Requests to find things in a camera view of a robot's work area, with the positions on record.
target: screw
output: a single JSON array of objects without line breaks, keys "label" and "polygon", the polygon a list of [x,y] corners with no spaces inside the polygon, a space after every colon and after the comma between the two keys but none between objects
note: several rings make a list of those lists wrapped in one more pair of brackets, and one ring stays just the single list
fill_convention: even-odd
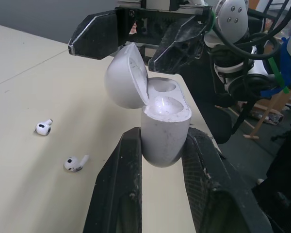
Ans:
[{"label": "screw", "polygon": [[129,11],[129,16],[130,17],[134,17],[135,16],[135,12],[134,11]]}]

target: green cable tie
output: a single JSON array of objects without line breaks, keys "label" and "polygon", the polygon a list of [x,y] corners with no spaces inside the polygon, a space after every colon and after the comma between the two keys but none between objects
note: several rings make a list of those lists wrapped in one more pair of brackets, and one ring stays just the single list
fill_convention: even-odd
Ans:
[{"label": "green cable tie", "polygon": [[285,81],[284,81],[282,74],[280,73],[280,71],[276,65],[274,58],[271,57],[268,59],[268,61],[269,61],[270,66],[274,72],[274,75],[275,75],[277,82],[279,83],[280,87],[283,89],[283,92],[285,94],[289,94],[289,89],[285,86]]}]

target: earbud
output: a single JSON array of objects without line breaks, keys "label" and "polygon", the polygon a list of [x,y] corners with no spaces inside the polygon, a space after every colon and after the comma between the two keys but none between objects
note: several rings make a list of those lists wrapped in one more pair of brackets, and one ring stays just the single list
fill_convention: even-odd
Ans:
[{"label": "earbud", "polygon": [[82,170],[88,159],[89,159],[88,154],[82,158],[81,162],[79,162],[76,157],[70,157],[65,162],[64,167],[69,171],[77,172]]},{"label": "earbud", "polygon": [[50,126],[52,123],[52,119],[49,119],[46,122],[39,122],[35,127],[35,131],[40,135],[47,136],[50,132]]}]

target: wooden stick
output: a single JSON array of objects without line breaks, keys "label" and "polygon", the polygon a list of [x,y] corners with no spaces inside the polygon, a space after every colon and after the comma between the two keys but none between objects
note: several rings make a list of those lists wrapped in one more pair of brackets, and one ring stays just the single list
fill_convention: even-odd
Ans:
[{"label": "wooden stick", "polygon": [[268,108],[264,112],[262,118],[259,120],[259,122],[255,126],[255,128],[251,132],[251,134],[250,135],[245,135],[245,134],[243,135],[245,138],[250,138],[250,139],[258,139],[259,138],[259,137],[255,136],[255,134],[259,131],[259,129],[260,129],[261,125],[263,124],[265,118],[268,116],[268,114],[270,113],[270,111],[272,110],[274,105],[277,103],[277,101],[280,99],[282,94],[283,94],[283,91],[281,91],[275,98],[271,99],[270,104],[268,105]]}]

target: floor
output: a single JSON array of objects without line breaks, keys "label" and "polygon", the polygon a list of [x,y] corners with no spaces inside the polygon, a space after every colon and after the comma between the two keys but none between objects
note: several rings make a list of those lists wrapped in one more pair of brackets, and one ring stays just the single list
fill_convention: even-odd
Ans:
[{"label": "floor", "polygon": [[[232,122],[235,123],[237,117],[229,110],[226,112],[230,114]],[[270,138],[290,129],[291,110],[286,110],[283,114],[284,118],[277,126],[263,123],[257,134],[259,140],[244,138],[243,134],[249,134],[252,129],[243,123],[227,143],[219,145],[223,155],[240,172],[249,186],[255,186],[258,178],[266,178],[266,171],[283,143],[283,139],[272,142]],[[247,120],[252,125],[258,122],[251,118]]]}]

